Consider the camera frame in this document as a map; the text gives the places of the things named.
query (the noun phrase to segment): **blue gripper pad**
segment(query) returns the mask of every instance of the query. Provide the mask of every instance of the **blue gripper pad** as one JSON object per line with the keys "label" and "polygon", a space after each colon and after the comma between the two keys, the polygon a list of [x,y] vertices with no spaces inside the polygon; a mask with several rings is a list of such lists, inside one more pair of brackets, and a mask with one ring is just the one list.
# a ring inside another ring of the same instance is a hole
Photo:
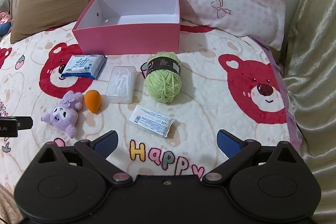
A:
{"label": "blue gripper pad", "polygon": [[118,146],[118,134],[115,132],[95,144],[93,147],[103,158],[107,158]]}
{"label": "blue gripper pad", "polygon": [[232,158],[240,150],[243,149],[242,145],[235,142],[229,136],[225,135],[223,132],[218,131],[217,133],[217,145],[219,149],[228,157]]}

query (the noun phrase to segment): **purple plush toy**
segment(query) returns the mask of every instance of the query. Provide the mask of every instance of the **purple plush toy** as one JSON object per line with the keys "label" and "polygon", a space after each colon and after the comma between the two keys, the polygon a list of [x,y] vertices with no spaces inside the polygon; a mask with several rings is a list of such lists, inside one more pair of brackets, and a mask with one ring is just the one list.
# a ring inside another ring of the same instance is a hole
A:
{"label": "purple plush toy", "polygon": [[70,90],[58,101],[58,105],[52,112],[41,117],[41,121],[51,123],[54,127],[65,131],[70,138],[74,138],[77,132],[75,123],[78,118],[76,110],[82,108],[82,101],[83,94]]}

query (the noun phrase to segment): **bear nose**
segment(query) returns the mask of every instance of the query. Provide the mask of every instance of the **bear nose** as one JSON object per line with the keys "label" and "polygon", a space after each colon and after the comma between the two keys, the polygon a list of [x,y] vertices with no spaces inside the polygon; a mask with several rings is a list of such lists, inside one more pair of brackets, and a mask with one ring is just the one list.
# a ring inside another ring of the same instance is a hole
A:
{"label": "bear nose", "polygon": [[273,94],[273,88],[267,84],[259,84],[257,85],[257,89],[259,93],[263,96],[270,96]]}
{"label": "bear nose", "polygon": [[59,72],[59,73],[63,73],[64,68],[65,68],[66,65],[67,65],[67,64],[60,65],[59,68],[58,68],[58,72]]}

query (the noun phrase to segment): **black device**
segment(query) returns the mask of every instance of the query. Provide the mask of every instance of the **black device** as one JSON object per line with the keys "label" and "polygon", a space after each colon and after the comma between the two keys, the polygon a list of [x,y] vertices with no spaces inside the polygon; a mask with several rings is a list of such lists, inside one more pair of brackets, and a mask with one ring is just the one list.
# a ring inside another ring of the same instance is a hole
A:
{"label": "black device", "polygon": [[21,224],[314,223],[321,190],[289,142],[261,146],[220,130],[217,144],[229,159],[202,181],[197,175],[133,181],[105,160],[117,144],[115,131],[69,147],[47,142],[15,187]]}
{"label": "black device", "polygon": [[18,130],[31,129],[33,119],[29,116],[0,117],[0,138],[15,138]]}

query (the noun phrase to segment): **triangular cutout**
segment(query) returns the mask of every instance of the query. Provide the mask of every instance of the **triangular cutout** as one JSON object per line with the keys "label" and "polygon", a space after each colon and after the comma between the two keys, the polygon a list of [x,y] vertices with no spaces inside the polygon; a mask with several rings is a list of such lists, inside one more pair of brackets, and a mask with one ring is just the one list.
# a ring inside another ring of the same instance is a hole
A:
{"label": "triangular cutout", "polygon": [[56,161],[55,154],[52,149],[47,148],[43,153],[42,157],[40,158],[39,163],[43,164],[45,162],[52,162],[52,161]]}
{"label": "triangular cutout", "polygon": [[291,162],[291,163],[296,163],[296,160],[294,159],[292,153],[289,151],[288,148],[283,148],[281,150],[281,153],[278,157],[278,160],[280,161],[286,161],[286,162]]}

